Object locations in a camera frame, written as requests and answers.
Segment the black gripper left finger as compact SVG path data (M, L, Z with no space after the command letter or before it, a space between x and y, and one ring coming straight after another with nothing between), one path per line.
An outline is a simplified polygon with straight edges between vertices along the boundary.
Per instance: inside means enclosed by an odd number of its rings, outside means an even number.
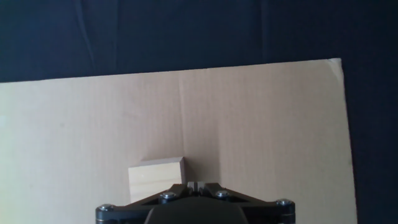
M145 223L150 211L166 203L193 196L196 182L173 184L171 188L125 206L103 204L95 210L96 224Z

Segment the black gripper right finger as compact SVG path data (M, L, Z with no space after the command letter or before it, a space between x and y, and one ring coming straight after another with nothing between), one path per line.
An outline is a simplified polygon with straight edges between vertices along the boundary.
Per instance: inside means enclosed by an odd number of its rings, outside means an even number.
M249 223L295 223L295 203L286 198L266 202L222 187L219 183L198 183L198 196L240 208Z

